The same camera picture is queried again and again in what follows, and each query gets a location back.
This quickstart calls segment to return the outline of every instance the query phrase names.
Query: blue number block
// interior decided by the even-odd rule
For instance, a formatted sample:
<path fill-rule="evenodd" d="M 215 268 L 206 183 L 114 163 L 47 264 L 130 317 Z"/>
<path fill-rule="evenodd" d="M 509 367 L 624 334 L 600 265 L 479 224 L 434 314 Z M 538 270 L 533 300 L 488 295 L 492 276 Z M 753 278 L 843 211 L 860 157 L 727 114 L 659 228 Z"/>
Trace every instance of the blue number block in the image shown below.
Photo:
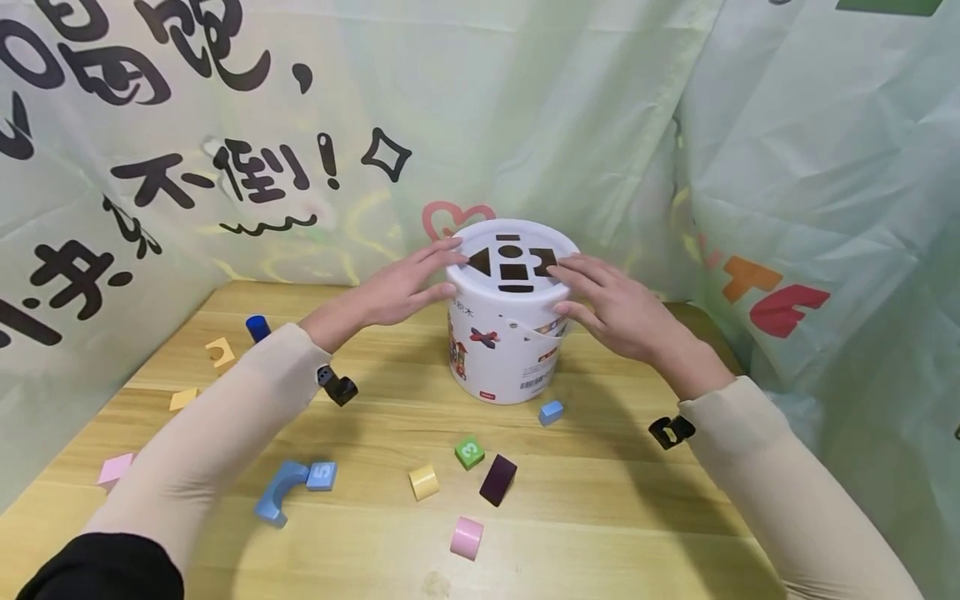
<path fill-rule="evenodd" d="M 306 478 L 306 488 L 311 492 L 329 492 L 333 490 L 333 480 L 336 478 L 336 463 L 314 463 L 310 465 L 310 475 Z"/>
<path fill-rule="evenodd" d="M 564 415 L 564 406 L 560 403 L 559 400 L 554 400 L 552 402 L 547 402 L 540 408 L 540 424 L 546 427 L 551 425 Z"/>
<path fill-rule="evenodd" d="M 283 461 L 280 469 L 270 481 L 270 485 L 260 496 L 260 501 L 256 503 L 253 512 L 276 528 L 281 528 L 287 524 L 287 517 L 283 513 L 283 496 L 301 483 L 306 483 L 310 475 L 310 469 L 306 465 L 295 463 L 293 461 Z"/>

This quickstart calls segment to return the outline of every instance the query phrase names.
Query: green cube block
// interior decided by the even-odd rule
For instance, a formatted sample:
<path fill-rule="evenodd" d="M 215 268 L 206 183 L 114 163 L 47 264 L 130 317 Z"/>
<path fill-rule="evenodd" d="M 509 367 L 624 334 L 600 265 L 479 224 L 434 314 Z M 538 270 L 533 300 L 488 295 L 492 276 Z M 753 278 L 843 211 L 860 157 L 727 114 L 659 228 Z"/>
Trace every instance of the green cube block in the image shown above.
<path fill-rule="evenodd" d="M 840 0 L 837 3 L 837 10 L 933 16 L 942 2 L 943 0 Z"/>
<path fill-rule="evenodd" d="M 460 463 L 466 470 L 470 470 L 474 465 L 483 460 L 484 451 L 473 436 L 466 436 L 462 442 L 453 448 L 453 452 L 460 459 Z"/>

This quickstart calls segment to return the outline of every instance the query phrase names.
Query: beige sleeve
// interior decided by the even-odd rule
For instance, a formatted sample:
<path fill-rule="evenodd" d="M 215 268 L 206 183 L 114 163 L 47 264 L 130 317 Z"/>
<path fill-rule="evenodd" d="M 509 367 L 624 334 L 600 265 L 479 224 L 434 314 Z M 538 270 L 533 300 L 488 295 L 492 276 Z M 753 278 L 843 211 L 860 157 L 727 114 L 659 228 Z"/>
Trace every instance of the beige sleeve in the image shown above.
<path fill-rule="evenodd" d="M 185 573 L 218 493 L 306 409 L 329 361 L 294 324 L 262 340 L 144 446 L 84 533 L 149 538 Z"/>
<path fill-rule="evenodd" d="M 777 570 L 787 597 L 913 600 L 916 585 L 840 484 L 747 377 L 681 402 L 687 442 Z"/>

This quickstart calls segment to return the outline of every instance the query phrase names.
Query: dark purple block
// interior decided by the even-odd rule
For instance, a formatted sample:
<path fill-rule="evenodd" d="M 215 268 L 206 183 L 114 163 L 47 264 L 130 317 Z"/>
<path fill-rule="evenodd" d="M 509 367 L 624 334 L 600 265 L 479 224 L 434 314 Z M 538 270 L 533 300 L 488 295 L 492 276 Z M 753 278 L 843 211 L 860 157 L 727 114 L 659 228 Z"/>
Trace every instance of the dark purple block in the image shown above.
<path fill-rule="evenodd" d="M 497 454 L 493 464 L 490 465 L 487 478 L 480 486 L 480 495 L 487 498 L 493 506 L 500 506 L 503 496 L 507 494 L 510 484 L 514 481 L 514 475 L 516 475 L 516 465 Z"/>

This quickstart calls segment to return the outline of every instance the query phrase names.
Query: shape sorter lid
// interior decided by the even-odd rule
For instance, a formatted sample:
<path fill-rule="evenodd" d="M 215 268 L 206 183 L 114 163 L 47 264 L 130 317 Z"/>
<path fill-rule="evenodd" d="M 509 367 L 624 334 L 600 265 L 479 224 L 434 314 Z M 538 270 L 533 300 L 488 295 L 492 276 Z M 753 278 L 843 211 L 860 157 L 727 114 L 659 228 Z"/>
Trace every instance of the shape sorter lid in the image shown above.
<path fill-rule="evenodd" d="M 557 259 L 577 252 L 568 237 L 533 221 L 491 219 L 457 232 L 465 265 L 446 268 L 461 290 L 498 301 L 561 300 L 570 290 L 546 272 Z"/>

